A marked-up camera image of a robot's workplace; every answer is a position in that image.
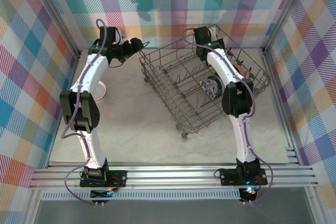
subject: plaid fabric backdrop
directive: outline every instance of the plaid fabric backdrop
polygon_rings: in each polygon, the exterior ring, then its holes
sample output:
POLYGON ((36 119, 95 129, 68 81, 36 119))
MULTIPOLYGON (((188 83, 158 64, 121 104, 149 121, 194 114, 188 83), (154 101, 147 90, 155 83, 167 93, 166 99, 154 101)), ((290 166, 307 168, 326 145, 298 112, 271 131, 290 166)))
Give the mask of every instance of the plaid fabric backdrop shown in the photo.
POLYGON ((179 39, 186 28, 219 24, 243 47, 268 39, 286 0, 54 0, 80 48, 98 36, 96 19, 123 28, 150 48, 179 39))
POLYGON ((300 0, 272 49, 273 70, 306 165, 336 223, 336 0, 300 0))
POLYGON ((0 0, 0 223, 17 223, 75 58, 40 0, 0 0))

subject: wire basket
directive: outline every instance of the wire basket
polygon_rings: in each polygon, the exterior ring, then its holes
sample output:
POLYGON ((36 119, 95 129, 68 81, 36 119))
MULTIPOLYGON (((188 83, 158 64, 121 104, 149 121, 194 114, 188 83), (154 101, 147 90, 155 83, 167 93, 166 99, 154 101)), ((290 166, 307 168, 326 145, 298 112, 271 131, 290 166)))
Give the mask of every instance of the wire basket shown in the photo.
MULTIPOLYGON (((216 28, 225 45, 237 47, 231 50, 228 58, 231 63, 239 63, 245 70, 246 78, 252 79, 256 97, 269 85, 270 76, 224 31, 216 28)), ((194 41, 194 35, 190 34, 187 39, 194 41)), ((179 48, 181 45, 184 45, 182 39, 148 54, 141 51, 140 63, 145 82, 150 83, 175 118, 176 128, 182 132, 182 137, 187 138, 189 133, 197 133, 226 114, 222 108, 222 97, 211 100, 199 83, 215 75, 214 68, 199 59, 196 47, 179 48)))

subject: dish rack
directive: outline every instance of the dish rack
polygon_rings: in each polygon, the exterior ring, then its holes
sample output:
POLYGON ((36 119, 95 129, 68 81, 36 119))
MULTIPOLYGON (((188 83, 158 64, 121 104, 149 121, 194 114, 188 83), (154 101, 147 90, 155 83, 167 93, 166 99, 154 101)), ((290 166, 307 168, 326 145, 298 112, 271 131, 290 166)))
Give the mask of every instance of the dish rack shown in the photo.
MULTIPOLYGON (((251 78, 255 97, 263 92, 270 83, 270 76, 242 48, 238 46, 219 27, 218 38, 223 38, 225 46, 235 47, 228 53, 231 63, 243 67, 246 78, 251 78)), ((194 41, 194 35, 186 36, 194 41)), ((198 133, 204 127, 222 116, 226 116, 222 108, 222 97, 211 100, 199 83, 215 74, 212 66, 199 59, 196 47, 184 46, 182 39, 165 47, 145 54, 140 52, 141 70, 144 81, 149 82, 161 98, 166 108, 176 121, 176 128, 187 138, 189 133, 198 133)))

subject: black mounting plate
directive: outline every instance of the black mounting plate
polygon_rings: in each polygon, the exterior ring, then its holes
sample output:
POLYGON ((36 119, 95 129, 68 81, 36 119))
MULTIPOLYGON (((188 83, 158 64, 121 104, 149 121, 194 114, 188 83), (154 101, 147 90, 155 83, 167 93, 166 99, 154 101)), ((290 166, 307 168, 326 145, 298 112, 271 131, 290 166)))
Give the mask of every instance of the black mounting plate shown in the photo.
POLYGON ((107 181, 88 179, 85 172, 80 175, 80 187, 117 187, 118 181, 112 179, 112 177, 117 178, 119 181, 119 187, 125 187, 127 181, 127 171, 126 170, 108 170, 107 181))
MULTIPOLYGON (((267 185, 265 169, 261 168, 259 174, 256 176, 259 176, 262 186, 267 185)), ((236 169, 220 169, 219 177, 222 186, 259 186, 259 181, 255 176, 249 176, 244 180, 240 180, 236 169)))

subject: aluminum rail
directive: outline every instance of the aluminum rail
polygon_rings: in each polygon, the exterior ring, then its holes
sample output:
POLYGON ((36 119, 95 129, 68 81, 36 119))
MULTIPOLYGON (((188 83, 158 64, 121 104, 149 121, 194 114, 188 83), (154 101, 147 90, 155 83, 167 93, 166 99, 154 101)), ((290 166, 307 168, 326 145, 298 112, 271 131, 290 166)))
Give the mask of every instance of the aluminum rail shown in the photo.
MULTIPOLYGON (((52 162, 48 169, 38 169, 30 184, 31 190, 64 189, 64 178, 67 173, 81 163, 52 162)), ((221 186, 214 172, 218 168, 235 168, 233 164, 130 164, 113 163, 111 170, 127 170, 127 189, 210 189, 210 188, 242 188, 242 186, 221 186)), ((270 181, 270 170, 266 170, 270 181)), ((273 187, 314 187, 317 179, 310 166, 272 165, 274 171, 273 187)), ((88 189, 79 187, 79 171, 72 173, 67 184, 71 189, 88 189)))

